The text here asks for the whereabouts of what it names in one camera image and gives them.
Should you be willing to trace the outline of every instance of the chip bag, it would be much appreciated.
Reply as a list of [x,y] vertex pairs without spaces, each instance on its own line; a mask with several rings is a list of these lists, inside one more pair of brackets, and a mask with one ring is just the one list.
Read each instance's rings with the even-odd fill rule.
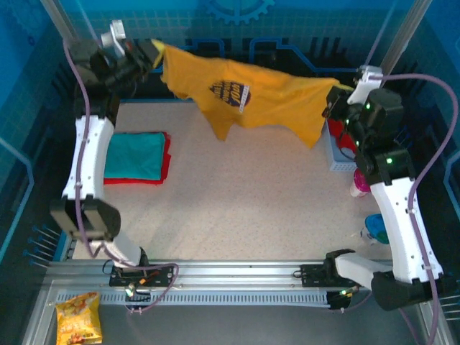
[[99,294],[85,293],[56,305],[57,345],[100,344]]

